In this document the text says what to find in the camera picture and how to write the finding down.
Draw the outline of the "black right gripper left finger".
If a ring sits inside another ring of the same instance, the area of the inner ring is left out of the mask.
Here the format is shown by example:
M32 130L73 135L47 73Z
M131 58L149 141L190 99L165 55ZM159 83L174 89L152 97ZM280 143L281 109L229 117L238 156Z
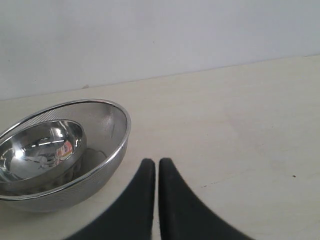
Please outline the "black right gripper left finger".
M150 240L154 217L156 167L144 158L131 182L98 218L69 240Z

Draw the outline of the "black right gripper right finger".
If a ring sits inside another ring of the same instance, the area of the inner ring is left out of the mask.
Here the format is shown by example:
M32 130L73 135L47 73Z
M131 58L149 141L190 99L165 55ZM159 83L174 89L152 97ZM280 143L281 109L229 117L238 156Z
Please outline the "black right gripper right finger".
M158 214L163 240L249 240L212 212L189 188L172 159L158 171Z

